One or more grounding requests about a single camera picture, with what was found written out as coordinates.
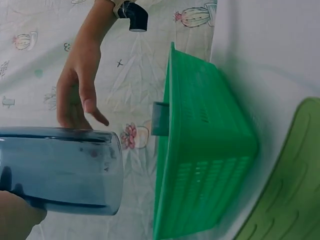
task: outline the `white surface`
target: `white surface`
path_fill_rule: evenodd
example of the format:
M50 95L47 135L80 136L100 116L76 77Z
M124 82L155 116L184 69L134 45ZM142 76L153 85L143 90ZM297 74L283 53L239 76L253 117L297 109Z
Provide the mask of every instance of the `white surface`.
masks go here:
M208 2L137 1L149 13L148 31L129 32L129 20L124 19L109 31L101 46L95 84L98 107L110 127L89 120L97 130L118 134L126 124L137 126L136 148L123 151L120 210L112 217L49 212L28 240L152 239L157 143L146 135L146 128L150 127L153 101L163 98L170 42L174 41L178 50L209 60L214 28L207 23L188 28L174 21L176 11ZM92 4L93 0L0 0L1 126L58 125L54 86ZM205 240L209 236L205 232L182 239Z
M320 97L319 13L318 0L218 2L211 61L251 115L261 146L213 240L235 236L274 166L297 105Z

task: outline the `finger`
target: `finger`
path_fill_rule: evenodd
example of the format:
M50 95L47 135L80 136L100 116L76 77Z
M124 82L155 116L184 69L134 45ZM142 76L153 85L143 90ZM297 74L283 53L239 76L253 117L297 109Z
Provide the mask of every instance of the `finger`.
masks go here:
M74 129L79 129L80 124L79 124L79 119L78 119L78 113L75 105L70 106L70 123L72 124L72 127Z
M73 87L73 78L71 70L63 70L56 85L56 118L59 124L64 128L73 128L70 121L69 98Z
M11 191L12 188L12 172L11 168L5 166L0 176L0 191Z
M89 69L89 67L81 69L78 73L79 96L83 110L88 114L92 114L97 109L97 96L94 82L97 69L95 71L90 71Z
M92 130L92 127L88 120L86 119L84 109L81 104L76 106L77 118L79 120L79 125L81 129L89 129Z
M105 126L109 126L108 119L100 112L100 110L97 108L92 114L91 114L98 122L102 123Z
M84 111L91 114L98 122L109 126L109 121L97 108L97 95L94 83L96 73L96 69L92 72L84 70L78 73L79 95Z
M38 207L29 206L28 212L32 225L40 224L47 216L47 211Z

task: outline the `hand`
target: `hand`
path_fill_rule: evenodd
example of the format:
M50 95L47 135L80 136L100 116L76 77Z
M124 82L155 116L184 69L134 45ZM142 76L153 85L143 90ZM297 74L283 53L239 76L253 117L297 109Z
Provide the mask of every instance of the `hand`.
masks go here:
M92 129L84 112L109 125L97 108L94 82L101 58L101 42L117 20L114 6L112 1L95 0L71 47L56 86L57 120L62 127Z
M4 167L0 178L0 239L25 240L32 228L45 219L47 212L30 206L11 190L11 170ZM17 184L13 193L23 193Z
M109 125L97 108L94 81L100 58L99 42L77 37L56 86L57 120L62 127L92 129L84 112Z

